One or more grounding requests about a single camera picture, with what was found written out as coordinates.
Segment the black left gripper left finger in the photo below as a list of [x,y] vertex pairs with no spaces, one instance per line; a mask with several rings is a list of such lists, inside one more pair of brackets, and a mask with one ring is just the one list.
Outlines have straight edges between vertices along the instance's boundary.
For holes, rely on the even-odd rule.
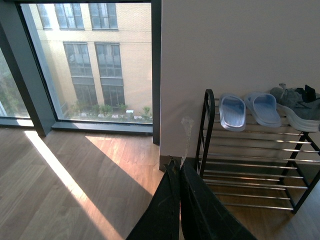
[[180,164],[171,158],[149,206],[128,240],[177,240],[180,224]]

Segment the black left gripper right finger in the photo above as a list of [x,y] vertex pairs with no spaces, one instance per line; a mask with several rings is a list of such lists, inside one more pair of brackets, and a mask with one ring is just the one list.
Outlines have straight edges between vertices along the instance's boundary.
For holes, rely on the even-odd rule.
[[255,240],[218,200],[186,160],[194,120],[185,116],[181,120],[186,133],[186,148],[181,159],[180,210],[182,233],[186,240]]

